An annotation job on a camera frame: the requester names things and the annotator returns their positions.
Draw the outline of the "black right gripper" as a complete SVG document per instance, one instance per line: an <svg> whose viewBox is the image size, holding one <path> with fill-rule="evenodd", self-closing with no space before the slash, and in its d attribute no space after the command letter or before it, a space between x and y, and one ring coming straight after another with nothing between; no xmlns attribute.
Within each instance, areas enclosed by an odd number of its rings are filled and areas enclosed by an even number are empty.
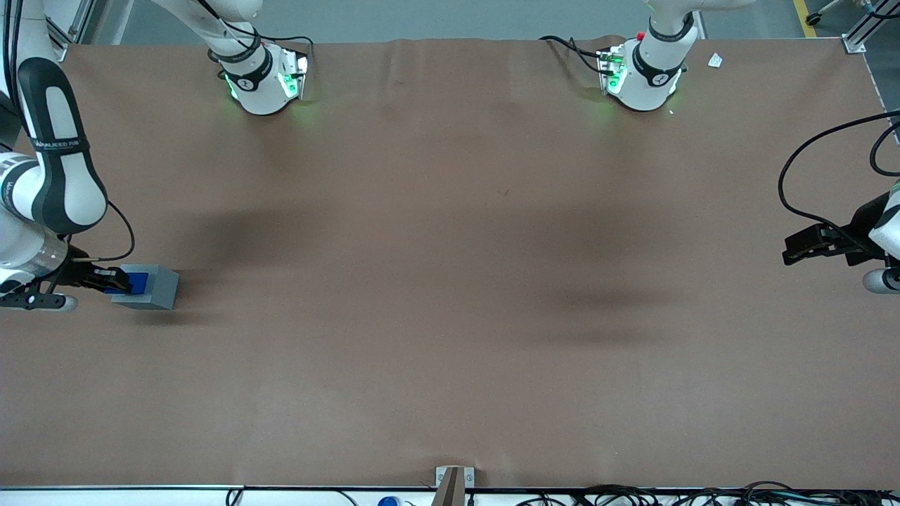
<svg viewBox="0 0 900 506"><path fill-rule="evenodd" d="M99 282L94 275L96 266L92 261L76 262L76 260L89 259L86 251L76 246L67 247L65 261L59 266L56 273L56 284L75 287L99 287L106 294L132 294L133 285L129 274L121 268L100 268L98 270Z"/></svg>

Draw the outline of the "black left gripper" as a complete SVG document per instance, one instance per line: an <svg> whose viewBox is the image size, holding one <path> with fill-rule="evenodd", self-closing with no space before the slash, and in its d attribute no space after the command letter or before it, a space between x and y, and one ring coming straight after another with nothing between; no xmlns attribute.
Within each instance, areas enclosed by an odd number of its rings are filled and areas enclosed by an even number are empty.
<svg viewBox="0 0 900 506"><path fill-rule="evenodd" d="M795 265L813 257L845 256L847 266L858 266L868 261L883 261L885 266L892 266L890 256L873 240L869 233L886 209L889 193L882 193L875 199L859 206L849 224L843 227L861 246L846 243L836 228L826 224L814 224L804 230L797 231L785 238L783 263L785 266Z"/></svg>

